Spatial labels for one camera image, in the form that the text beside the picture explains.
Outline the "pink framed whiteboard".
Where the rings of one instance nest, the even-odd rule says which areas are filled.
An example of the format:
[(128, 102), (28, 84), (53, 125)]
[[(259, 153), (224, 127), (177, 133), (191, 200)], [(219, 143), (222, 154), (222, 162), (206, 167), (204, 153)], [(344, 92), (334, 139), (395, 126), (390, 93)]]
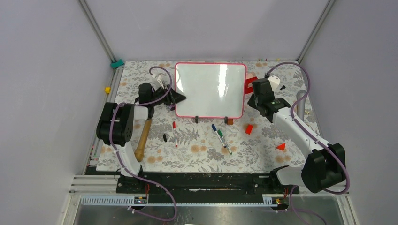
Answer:
[(186, 97), (176, 105), (176, 115), (182, 118), (241, 118), (246, 72), (244, 63), (176, 63), (175, 90)]

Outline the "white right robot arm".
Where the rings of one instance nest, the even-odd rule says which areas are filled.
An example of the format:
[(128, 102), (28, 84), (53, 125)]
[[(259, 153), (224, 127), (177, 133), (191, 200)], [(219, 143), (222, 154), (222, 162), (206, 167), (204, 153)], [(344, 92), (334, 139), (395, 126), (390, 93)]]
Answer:
[(343, 146), (330, 144), (320, 137), (296, 115), (285, 99), (275, 98), (268, 79), (255, 80), (252, 87), (253, 94), (248, 105), (285, 132), (306, 158), (302, 167), (283, 166), (272, 170), (270, 189), (281, 193), (288, 186), (298, 185), (305, 186), (312, 193), (331, 193), (330, 187), (341, 182), (346, 182), (348, 188), (350, 178)]

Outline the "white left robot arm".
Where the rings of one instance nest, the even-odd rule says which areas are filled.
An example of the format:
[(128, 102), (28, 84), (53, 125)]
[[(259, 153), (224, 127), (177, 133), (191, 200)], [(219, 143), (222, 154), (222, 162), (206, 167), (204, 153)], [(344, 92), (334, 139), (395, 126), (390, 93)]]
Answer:
[(138, 97), (133, 104), (105, 103), (97, 124), (96, 136), (105, 145), (114, 148), (120, 173), (122, 176), (130, 177), (127, 185), (133, 192), (143, 191), (146, 182), (139, 176), (142, 166), (129, 144), (133, 135), (134, 121), (145, 121), (141, 136), (148, 136), (155, 106), (164, 104), (174, 110), (178, 103), (186, 99), (186, 96), (177, 93), (170, 85), (154, 89), (151, 84), (143, 83), (138, 86)]

